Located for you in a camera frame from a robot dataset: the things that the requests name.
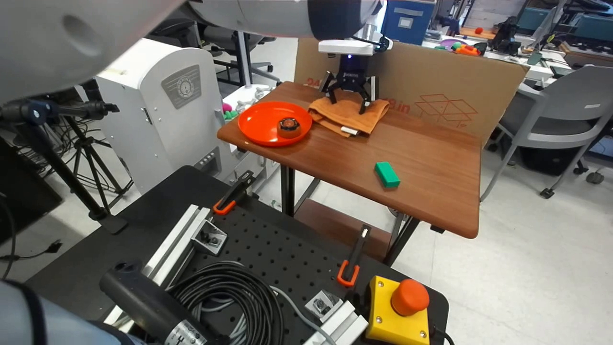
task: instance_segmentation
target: green block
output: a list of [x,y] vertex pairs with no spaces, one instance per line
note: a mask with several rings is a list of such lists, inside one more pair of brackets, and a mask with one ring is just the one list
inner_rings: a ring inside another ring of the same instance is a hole
[[386,161],[380,161],[375,164],[375,171],[377,175],[381,179],[383,186],[386,188],[395,188],[400,184],[400,179],[398,175],[392,169],[392,166]]

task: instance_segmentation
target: orange plate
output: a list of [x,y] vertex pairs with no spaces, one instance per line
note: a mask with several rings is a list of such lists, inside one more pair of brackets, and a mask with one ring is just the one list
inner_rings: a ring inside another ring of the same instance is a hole
[[[276,133],[276,125],[286,117],[293,117],[300,124],[300,135],[296,138],[282,138]],[[257,103],[238,117],[238,127],[243,134],[256,144],[263,146],[286,146],[293,144],[309,132],[313,119],[301,107],[287,102]]]

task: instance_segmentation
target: orange towel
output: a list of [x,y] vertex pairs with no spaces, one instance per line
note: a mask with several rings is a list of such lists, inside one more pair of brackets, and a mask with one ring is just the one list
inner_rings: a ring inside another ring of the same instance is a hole
[[389,107],[389,102],[377,99],[360,115],[362,97],[359,93],[337,90],[334,94],[335,104],[328,97],[317,99],[309,106],[309,113],[315,122],[344,137],[349,134],[341,131],[342,126],[370,134]]

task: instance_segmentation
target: black pegboard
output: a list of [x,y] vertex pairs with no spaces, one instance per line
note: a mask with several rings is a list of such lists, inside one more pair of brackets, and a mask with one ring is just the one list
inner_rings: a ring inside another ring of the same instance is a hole
[[[317,318],[303,306],[320,290],[328,290],[343,298],[346,290],[336,282],[342,259],[336,258],[301,238],[262,221],[255,215],[234,207],[227,215],[215,215],[213,223],[228,239],[218,257],[197,254],[189,262],[180,280],[198,269],[221,260],[242,263],[270,285],[285,291],[302,314],[316,324]],[[285,345],[302,345],[313,333],[285,299],[279,297],[285,321]],[[229,334],[240,317],[240,308],[232,306],[205,319],[224,334]]]

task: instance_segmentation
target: tile floor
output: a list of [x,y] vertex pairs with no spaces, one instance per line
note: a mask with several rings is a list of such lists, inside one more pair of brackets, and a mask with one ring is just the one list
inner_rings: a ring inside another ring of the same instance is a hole
[[[253,61],[272,61],[282,80],[293,78],[295,39],[258,46]],[[114,153],[98,148],[121,183],[127,175]],[[489,182],[499,155],[483,153],[482,180]],[[537,192],[555,178],[507,168],[492,194],[481,204],[476,239],[442,235],[420,225],[394,268],[447,296],[448,332],[456,344],[609,344],[613,329],[613,170],[603,170],[601,185],[572,176],[550,200]],[[297,197],[311,178],[297,175]],[[49,183],[65,198],[60,207],[18,236],[18,254],[31,254],[56,239],[61,252],[96,229],[85,208],[52,175]],[[262,201],[280,200],[280,175],[259,193]],[[364,222],[390,229],[387,208],[323,182],[313,199]],[[140,194],[133,188],[113,211]],[[9,243],[0,253],[9,251]],[[26,280],[57,255],[18,262],[10,277]]]

